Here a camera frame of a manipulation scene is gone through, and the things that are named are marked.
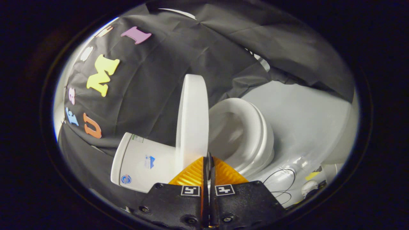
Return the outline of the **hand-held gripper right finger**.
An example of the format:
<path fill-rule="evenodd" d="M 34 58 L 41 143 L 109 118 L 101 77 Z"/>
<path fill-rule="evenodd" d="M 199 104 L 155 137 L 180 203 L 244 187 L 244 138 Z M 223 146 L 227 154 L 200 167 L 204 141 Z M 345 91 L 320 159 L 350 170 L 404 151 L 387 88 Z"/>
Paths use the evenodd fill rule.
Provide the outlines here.
<path fill-rule="evenodd" d="M 257 229 L 286 212 L 263 182 L 247 181 L 214 156 L 209 156 L 209 182 L 210 228 Z"/>

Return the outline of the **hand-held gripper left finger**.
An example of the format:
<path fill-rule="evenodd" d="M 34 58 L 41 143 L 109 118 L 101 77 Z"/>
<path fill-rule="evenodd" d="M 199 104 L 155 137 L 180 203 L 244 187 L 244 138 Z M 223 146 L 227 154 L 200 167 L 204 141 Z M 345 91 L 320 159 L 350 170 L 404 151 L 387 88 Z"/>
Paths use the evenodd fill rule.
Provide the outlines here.
<path fill-rule="evenodd" d="M 204 229 L 209 225 L 209 156 L 200 157 L 169 183 L 155 183 L 139 206 L 136 218 L 164 229 Z"/>

